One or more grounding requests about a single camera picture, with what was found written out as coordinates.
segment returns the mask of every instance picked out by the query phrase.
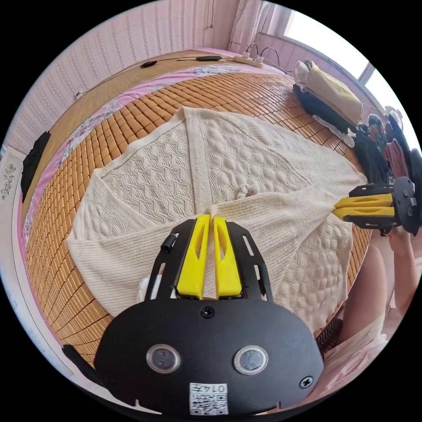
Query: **power strip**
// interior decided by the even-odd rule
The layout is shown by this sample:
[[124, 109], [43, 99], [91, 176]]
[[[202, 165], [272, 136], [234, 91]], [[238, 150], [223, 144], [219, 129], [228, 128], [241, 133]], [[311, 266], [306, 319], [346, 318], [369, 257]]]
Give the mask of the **power strip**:
[[246, 65], [251, 65], [251, 66], [255, 66], [259, 68], [262, 68], [263, 66], [262, 63], [258, 63], [255, 60], [252, 60], [251, 58], [243, 58], [242, 56], [234, 56], [232, 60], [234, 62], [243, 63]]

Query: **black cloth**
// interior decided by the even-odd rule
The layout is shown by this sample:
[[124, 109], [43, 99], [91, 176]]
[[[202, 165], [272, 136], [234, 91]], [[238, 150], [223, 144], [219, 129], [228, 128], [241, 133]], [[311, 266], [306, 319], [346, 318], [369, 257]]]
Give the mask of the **black cloth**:
[[50, 132], [44, 132], [34, 143], [33, 148], [23, 160], [21, 189], [22, 189], [22, 202], [25, 200], [28, 189], [31, 186], [32, 179], [34, 178], [36, 168], [40, 163], [41, 157], [45, 150], [48, 140], [50, 139]]
[[393, 138], [397, 140], [397, 142], [401, 146], [401, 149], [403, 150], [404, 159], [406, 161], [407, 169], [409, 170], [409, 179], [412, 182], [415, 182], [415, 180], [413, 179], [412, 160], [410, 158], [410, 148], [409, 148], [409, 145], [407, 144], [406, 138], [404, 137], [402, 130], [400, 129], [399, 125], [394, 120], [391, 114], [388, 115], [388, 120], [391, 125], [392, 136]]
[[378, 150], [375, 142], [362, 131], [356, 133], [355, 153], [362, 166], [364, 174], [368, 179], [368, 183], [389, 183], [389, 168], [385, 158]]
[[356, 128], [341, 117], [336, 111], [330, 106], [325, 104], [319, 98], [312, 95], [310, 92], [302, 92], [300, 87], [296, 84], [293, 85], [293, 92], [298, 97], [298, 100], [303, 109], [311, 116], [317, 115], [322, 120], [335, 126], [340, 132], [347, 134], [347, 129], [350, 129], [353, 133], [356, 133]]

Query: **human leg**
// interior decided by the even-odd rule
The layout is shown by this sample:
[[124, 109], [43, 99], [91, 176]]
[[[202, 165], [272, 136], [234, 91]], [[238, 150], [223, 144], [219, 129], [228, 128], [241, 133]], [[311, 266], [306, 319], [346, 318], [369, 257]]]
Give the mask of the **human leg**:
[[370, 245], [345, 303], [339, 343], [375, 321], [385, 310], [387, 275], [378, 248]]

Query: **white knit cardigan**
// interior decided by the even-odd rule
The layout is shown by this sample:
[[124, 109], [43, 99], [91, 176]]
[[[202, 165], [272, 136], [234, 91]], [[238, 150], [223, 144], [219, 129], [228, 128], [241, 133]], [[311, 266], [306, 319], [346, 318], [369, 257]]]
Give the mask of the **white knit cardigan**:
[[[347, 159], [281, 126], [182, 108], [93, 172], [66, 242], [115, 316], [136, 303], [175, 225], [204, 213], [226, 217], [251, 232], [275, 302], [314, 331], [347, 297], [351, 224], [331, 214], [333, 205], [364, 183]], [[204, 295], [212, 297], [212, 242], [208, 250]]]

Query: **printed number label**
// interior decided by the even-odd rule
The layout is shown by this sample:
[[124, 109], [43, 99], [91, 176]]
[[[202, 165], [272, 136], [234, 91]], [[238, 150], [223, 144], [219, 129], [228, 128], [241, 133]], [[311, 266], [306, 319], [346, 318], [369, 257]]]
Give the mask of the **printed number label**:
[[189, 384], [191, 415], [228, 415], [227, 384]]

